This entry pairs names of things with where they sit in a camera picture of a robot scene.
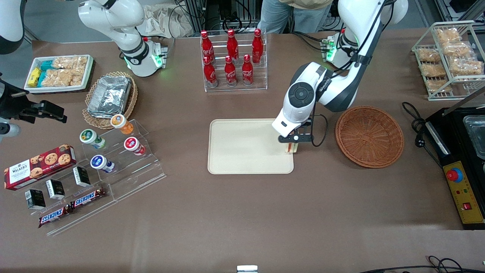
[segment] jeans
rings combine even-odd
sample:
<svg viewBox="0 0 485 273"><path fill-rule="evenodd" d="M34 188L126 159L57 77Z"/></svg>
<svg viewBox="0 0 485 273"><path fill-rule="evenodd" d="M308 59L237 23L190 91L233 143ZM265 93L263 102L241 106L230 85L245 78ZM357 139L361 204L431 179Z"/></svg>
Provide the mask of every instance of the jeans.
<svg viewBox="0 0 485 273"><path fill-rule="evenodd" d="M292 8L279 0L263 0L258 28L265 29L266 33L283 33L293 10L295 31L315 33L325 25L330 6L319 10L302 10Z"/></svg>

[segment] cookie box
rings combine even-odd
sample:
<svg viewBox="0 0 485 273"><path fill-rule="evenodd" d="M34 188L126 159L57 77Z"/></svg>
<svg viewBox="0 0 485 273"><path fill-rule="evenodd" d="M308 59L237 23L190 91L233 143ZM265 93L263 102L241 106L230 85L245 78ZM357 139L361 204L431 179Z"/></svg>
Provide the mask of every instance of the cookie box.
<svg viewBox="0 0 485 273"><path fill-rule="evenodd" d="M74 149L61 145L5 169L5 188L18 190L75 164Z"/></svg>

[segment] brown woven basket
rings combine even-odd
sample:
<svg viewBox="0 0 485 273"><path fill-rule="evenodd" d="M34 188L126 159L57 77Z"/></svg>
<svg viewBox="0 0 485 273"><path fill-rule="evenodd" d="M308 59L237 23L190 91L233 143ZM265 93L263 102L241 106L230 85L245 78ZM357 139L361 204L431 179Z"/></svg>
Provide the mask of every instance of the brown woven basket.
<svg viewBox="0 0 485 273"><path fill-rule="evenodd" d="M136 99L138 97L138 88L136 87L135 81L133 80L133 78L130 75L126 74L125 72L119 72L119 71L118 72L111 72L111 73L106 74L105 76L113 76L113 77L123 76L123 77L127 77L127 78L131 79L131 88L129 90L128 101L126 103L125 113L123 114L126 117L126 119L128 119L128 117L131 115L131 113L133 111L133 108L135 107ZM96 89L98 81L99 81L99 79L93 84L93 86L91 86L91 89L89 89L89 92L86 95L86 100L84 100L86 102L86 106L88 106L89 102L91 101L91 98L93 96L93 92ZM100 128L100 129L105 129L105 130L113 128L113 126L111 126L110 119L95 118L88 113L87 108L82 111L82 115L84 117L84 120L88 124L90 124L94 127L97 127L97 128Z"/></svg>
<svg viewBox="0 0 485 273"><path fill-rule="evenodd" d="M342 152L367 168L384 168L403 153L404 136L396 120L372 107L358 106L345 111L335 127Z"/></svg>

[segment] coca-cola bottle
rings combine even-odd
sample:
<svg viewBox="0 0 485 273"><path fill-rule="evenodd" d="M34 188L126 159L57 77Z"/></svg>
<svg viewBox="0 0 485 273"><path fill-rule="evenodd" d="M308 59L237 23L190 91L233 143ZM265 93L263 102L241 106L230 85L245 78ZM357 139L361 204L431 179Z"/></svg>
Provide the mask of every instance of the coca-cola bottle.
<svg viewBox="0 0 485 273"><path fill-rule="evenodd" d="M244 55L244 64L242 64L242 83L245 86L253 84L253 64L251 64L251 57L249 54Z"/></svg>
<svg viewBox="0 0 485 273"><path fill-rule="evenodd" d="M217 78L215 77L215 69L210 63L209 57L204 57L204 76L206 77L207 87L217 87L218 82Z"/></svg>
<svg viewBox="0 0 485 273"><path fill-rule="evenodd" d="M226 56L226 67L224 67L226 72L226 81L228 86L236 86L238 84L238 79L236 78L236 67L232 63L232 58Z"/></svg>
<svg viewBox="0 0 485 273"><path fill-rule="evenodd" d="M239 46L238 41L234 37L234 29L227 31L227 53L232 59L232 62L237 64L239 62Z"/></svg>
<svg viewBox="0 0 485 273"><path fill-rule="evenodd" d="M263 40L261 39L261 30L254 30L253 39L253 63L259 64L263 56Z"/></svg>
<svg viewBox="0 0 485 273"><path fill-rule="evenodd" d="M212 42L209 40L209 36L207 35L207 31L203 30L200 32L200 36L202 37L202 54L203 57L209 57L210 62L213 64L215 63L215 56L214 56L214 47L212 46Z"/></svg>

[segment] table surface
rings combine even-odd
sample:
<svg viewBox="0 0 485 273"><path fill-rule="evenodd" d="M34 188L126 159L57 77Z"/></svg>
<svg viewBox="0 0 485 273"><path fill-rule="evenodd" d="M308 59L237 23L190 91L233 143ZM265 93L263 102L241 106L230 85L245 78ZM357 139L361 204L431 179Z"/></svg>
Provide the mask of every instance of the table surface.
<svg viewBox="0 0 485 273"><path fill-rule="evenodd" d="M373 105L403 129L401 158L370 170L347 159L329 118L319 148L300 144L294 171L285 175L212 175L207 170L209 124L214 119L274 118L290 78L319 52L290 34L268 35L268 90L205 93L199 39L178 39L167 69L135 77L139 97L132 117L167 177L55 237L18 213L25 206L0 191L0 268L3 272L343 272L426 264L426 255L451 257L483 269L485 231L463 231L442 170L414 146L411 117L401 102L427 117L452 102L428 102L410 49L423 29L385 31L359 86L354 105ZM126 71L113 42L35 42L34 56L90 54L94 79ZM79 143L88 128L85 93L34 96L65 108L67 124L38 119L5 138L1 165L18 163L62 143ZM322 136L323 126L315 134Z"/></svg>

